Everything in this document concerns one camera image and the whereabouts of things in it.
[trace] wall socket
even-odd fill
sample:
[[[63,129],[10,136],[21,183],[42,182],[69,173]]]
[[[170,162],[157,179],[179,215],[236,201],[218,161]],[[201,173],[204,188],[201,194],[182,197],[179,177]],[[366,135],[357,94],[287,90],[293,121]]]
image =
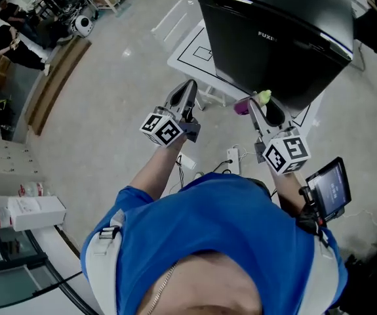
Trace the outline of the wall socket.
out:
[[[232,174],[239,175],[239,151],[237,148],[228,149],[228,160],[232,160],[232,163],[228,163],[228,169]]]

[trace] silver necklace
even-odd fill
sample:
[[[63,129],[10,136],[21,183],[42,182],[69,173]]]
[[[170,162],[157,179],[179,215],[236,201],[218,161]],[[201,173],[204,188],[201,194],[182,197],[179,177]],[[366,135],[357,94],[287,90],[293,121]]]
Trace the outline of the silver necklace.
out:
[[[174,272],[174,269],[175,269],[177,264],[178,264],[178,261],[170,267],[167,276],[165,276],[165,280],[163,280],[163,283],[161,284],[159,291],[157,291],[156,296],[153,299],[153,302],[151,303],[151,306],[150,306],[150,309],[149,309],[147,315],[151,315],[151,313],[155,310],[155,307],[157,306],[157,303],[159,302],[159,299],[161,298],[162,292],[165,289],[165,287],[167,286],[168,281],[169,281],[170,277],[172,276],[172,273]]]

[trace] green object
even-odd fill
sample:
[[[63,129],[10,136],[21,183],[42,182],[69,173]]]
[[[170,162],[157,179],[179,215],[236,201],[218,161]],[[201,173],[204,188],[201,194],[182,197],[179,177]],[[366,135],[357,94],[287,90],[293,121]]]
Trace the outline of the green object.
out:
[[[271,90],[261,91],[260,93],[258,93],[257,98],[258,98],[258,103],[261,106],[264,106],[265,104],[269,102],[269,99],[271,98]]]

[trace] man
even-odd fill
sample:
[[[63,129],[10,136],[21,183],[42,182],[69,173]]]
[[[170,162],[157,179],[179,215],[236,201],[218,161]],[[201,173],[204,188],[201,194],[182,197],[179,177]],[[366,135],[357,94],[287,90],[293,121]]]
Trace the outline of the man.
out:
[[[5,55],[12,62],[27,68],[41,70],[48,76],[50,65],[42,63],[41,58],[16,36],[17,32],[13,27],[0,26],[0,55]]]
[[[0,0],[0,8],[0,19],[10,24],[34,43],[42,45],[37,30],[30,24],[30,20],[24,10],[21,10],[14,3],[8,3],[7,0]]]
[[[327,229],[322,242],[296,225],[305,206],[296,177],[273,175],[289,214],[259,181],[232,174],[160,198],[185,139],[156,150],[82,248],[104,313],[322,314],[347,272]]]

